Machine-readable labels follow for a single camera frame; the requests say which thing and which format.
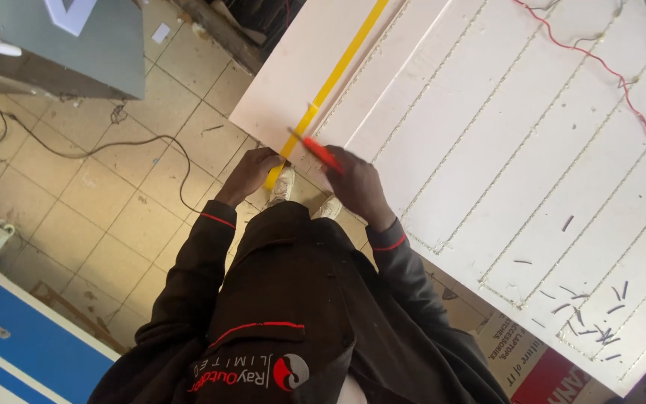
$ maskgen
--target grooved board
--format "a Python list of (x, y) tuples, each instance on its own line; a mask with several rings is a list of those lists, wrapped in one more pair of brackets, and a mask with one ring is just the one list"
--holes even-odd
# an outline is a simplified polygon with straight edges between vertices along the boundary
[[(402, 5), (311, 133), (373, 162), (418, 253), (626, 395), (646, 372), (642, 125), (617, 78), (554, 45), (513, 0), (434, 3)], [(636, 81), (630, 97), (646, 116), (646, 7), (619, 5), (535, 12), (566, 45), (597, 37), (579, 47)]]

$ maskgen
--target left hand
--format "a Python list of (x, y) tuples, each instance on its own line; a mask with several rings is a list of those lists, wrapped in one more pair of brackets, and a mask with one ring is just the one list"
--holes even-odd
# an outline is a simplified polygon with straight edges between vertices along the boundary
[(237, 207), (264, 184), (268, 171), (284, 160), (270, 147), (247, 151), (214, 199), (231, 207)]

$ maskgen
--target red stripe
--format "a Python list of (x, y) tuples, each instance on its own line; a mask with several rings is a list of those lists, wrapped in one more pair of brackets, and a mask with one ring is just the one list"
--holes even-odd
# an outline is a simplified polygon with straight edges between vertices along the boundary
[(406, 234), (405, 233), (403, 233), (403, 236), (400, 237), (400, 240), (398, 240), (397, 243), (391, 245), (390, 247), (375, 248), (373, 246), (370, 246), (370, 248), (372, 248), (374, 251), (390, 251), (390, 250), (396, 248), (397, 246), (401, 245), (404, 241), (406, 241)]
[(214, 342), (213, 344), (210, 344), (208, 347), (210, 348), (211, 346), (218, 344), (225, 336), (229, 335), (234, 331), (238, 331), (243, 328), (256, 327), (256, 326), (285, 326), (285, 327), (293, 327), (293, 328), (306, 328), (306, 326), (304, 326), (303, 324), (293, 324), (293, 323), (289, 323), (288, 321), (266, 321), (265, 323), (244, 324), (243, 326), (233, 327), (230, 330), (226, 331), (225, 333), (223, 333), (223, 335), (218, 337), (216, 342)]
[(236, 228), (236, 226), (234, 226), (234, 225), (232, 225), (232, 224), (228, 223), (227, 221), (223, 220), (222, 218), (218, 218), (218, 217), (216, 217), (216, 216), (211, 216), (211, 215), (209, 215), (209, 214), (204, 214), (204, 213), (201, 213), (201, 216), (206, 216), (206, 217), (208, 217), (208, 218), (212, 218), (213, 220), (219, 221), (219, 222), (221, 222), (221, 223), (223, 223), (223, 224), (227, 224), (227, 225), (229, 225), (229, 226), (233, 227), (234, 229)]

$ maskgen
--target right hand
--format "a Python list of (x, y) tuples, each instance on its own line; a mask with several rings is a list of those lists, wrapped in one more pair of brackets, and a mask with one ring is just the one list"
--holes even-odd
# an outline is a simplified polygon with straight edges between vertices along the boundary
[(396, 214), (385, 200), (375, 167), (342, 147), (326, 146), (326, 149), (333, 153), (343, 169), (343, 174), (325, 170), (328, 182), (343, 206), (364, 218), (376, 232), (390, 229)]

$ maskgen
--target red wire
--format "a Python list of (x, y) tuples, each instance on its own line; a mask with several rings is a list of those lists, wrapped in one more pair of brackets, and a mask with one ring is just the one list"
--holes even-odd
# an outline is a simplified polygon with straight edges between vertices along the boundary
[(640, 113), (633, 106), (633, 103), (630, 101), (630, 90), (627, 88), (627, 81), (624, 79), (624, 77), (621, 74), (619, 74), (618, 72), (614, 71), (613, 69), (610, 69), (609, 66), (607, 66), (607, 64), (605, 63), (604, 60), (600, 59), (599, 57), (597, 57), (595, 55), (592, 55), (590, 52), (588, 52), (588, 51), (586, 51), (584, 49), (580, 49), (578, 47), (562, 45), (560, 42), (557, 42), (557, 40), (552, 36), (552, 28), (550, 27), (550, 23), (547, 22), (546, 19), (540, 18), (537, 14), (535, 14), (535, 12), (530, 8), (529, 5), (526, 5), (521, 0), (513, 0), (513, 1), (515, 3), (518, 3), (518, 4), (522, 5), (523, 7), (525, 7), (537, 21), (540, 21), (544, 25), (547, 26), (548, 35), (550, 36), (550, 40), (552, 42), (554, 42), (555, 45), (558, 45), (559, 47), (562, 47), (562, 48), (565, 48), (565, 49), (574, 49), (575, 51), (583, 52), (585, 55), (589, 56), (590, 58), (598, 60), (600, 63), (602, 63), (602, 65), (605, 67), (605, 69), (607, 69), (607, 71), (609, 71), (610, 73), (614, 74), (615, 76), (617, 76), (619, 78), (619, 81), (622, 83), (622, 87), (624, 88), (624, 97), (627, 100), (627, 105), (630, 106), (630, 109), (632, 109), (634, 111), (634, 113), (637, 114), (637, 117), (640, 118), (640, 121), (642, 121), (642, 125), (645, 128), (645, 135), (646, 135), (646, 118), (642, 115), (642, 113)]
[(291, 3), (286, 0), (286, 28), (291, 26)]

